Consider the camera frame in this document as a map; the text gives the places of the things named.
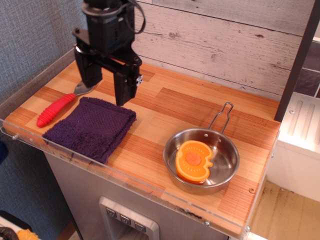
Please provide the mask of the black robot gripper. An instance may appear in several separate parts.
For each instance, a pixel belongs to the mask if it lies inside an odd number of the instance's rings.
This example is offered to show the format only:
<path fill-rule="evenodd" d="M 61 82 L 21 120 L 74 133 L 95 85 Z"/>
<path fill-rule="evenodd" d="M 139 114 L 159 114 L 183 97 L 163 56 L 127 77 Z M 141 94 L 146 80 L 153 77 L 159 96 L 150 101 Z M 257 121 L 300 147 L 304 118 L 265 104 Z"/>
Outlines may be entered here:
<path fill-rule="evenodd" d="M 133 51 L 135 35 L 135 8 L 142 7 L 135 0 L 84 0 L 81 10 L 86 16 L 87 29 L 75 28 L 74 55 L 82 82 L 87 88 L 94 87 L 102 79 L 102 67 L 121 61 L 120 70 L 113 74 L 117 106 L 135 98 L 139 84 L 142 60 Z"/>

